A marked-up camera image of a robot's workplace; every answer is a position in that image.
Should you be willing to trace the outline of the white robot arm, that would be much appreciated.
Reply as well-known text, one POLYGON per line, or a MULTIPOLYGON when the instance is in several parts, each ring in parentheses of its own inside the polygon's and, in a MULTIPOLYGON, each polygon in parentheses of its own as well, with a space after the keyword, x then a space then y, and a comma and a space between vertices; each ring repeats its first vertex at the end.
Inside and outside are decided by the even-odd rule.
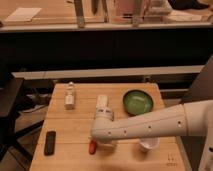
POLYGON ((96 110, 91 137, 113 140, 205 136, 198 171, 213 171, 213 100, 184 103, 135 117, 115 120, 110 108, 96 110))

